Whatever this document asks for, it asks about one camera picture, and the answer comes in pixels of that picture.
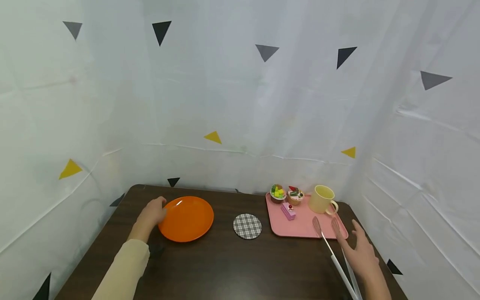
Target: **plaid coaster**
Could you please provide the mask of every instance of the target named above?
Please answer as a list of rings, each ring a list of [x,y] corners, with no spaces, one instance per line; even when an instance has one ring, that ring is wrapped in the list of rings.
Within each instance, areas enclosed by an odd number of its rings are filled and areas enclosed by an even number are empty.
[[[233,230],[239,237],[253,240],[262,232],[262,223],[254,215],[241,214],[233,220]]]

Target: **cream mug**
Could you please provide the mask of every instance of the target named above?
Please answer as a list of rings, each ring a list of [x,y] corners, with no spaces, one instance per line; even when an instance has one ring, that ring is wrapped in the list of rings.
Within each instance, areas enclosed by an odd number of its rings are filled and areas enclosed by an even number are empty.
[[[333,201],[333,198],[335,198],[335,193],[332,189],[324,185],[317,185],[310,196],[308,207],[317,214],[333,215],[338,211],[338,204]],[[328,209],[330,204],[333,205],[334,211]]]

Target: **pink cake slice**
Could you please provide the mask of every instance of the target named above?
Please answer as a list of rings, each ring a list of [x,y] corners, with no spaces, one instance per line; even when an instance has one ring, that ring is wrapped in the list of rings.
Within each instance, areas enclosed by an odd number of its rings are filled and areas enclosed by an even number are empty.
[[[291,221],[291,220],[295,219],[295,216],[296,216],[297,214],[296,214],[293,210],[292,210],[292,211],[289,211],[289,210],[288,210],[288,206],[289,206],[288,203],[282,203],[281,209],[282,209],[283,214],[287,217],[287,219],[288,219],[289,221]]]

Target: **cupcake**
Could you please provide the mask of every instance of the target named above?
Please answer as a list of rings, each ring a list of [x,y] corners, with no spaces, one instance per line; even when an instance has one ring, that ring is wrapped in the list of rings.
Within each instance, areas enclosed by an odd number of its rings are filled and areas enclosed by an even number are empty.
[[[270,200],[272,200],[273,203],[280,204],[285,200],[286,197],[287,194],[281,185],[274,184],[272,186],[272,189],[270,190]]]
[[[288,203],[291,205],[300,205],[304,198],[305,194],[300,189],[290,186],[290,191],[287,193]]]

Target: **forearm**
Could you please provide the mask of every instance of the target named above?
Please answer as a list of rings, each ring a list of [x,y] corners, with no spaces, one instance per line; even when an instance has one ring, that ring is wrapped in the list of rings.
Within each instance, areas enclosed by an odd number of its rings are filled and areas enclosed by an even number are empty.
[[[391,300],[387,282],[380,268],[364,280],[367,300]]]
[[[152,232],[152,229],[154,227],[155,227],[155,224],[150,224],[150,223],[144,224],[144,223],[136,222],[133,225],[127,240],[141,240],[146,244],[148,242],[150,233]]]
[[[143,241],[128,240],[125,242],[115,256],[92,300],[132,300],[149,256],[148,246]]]

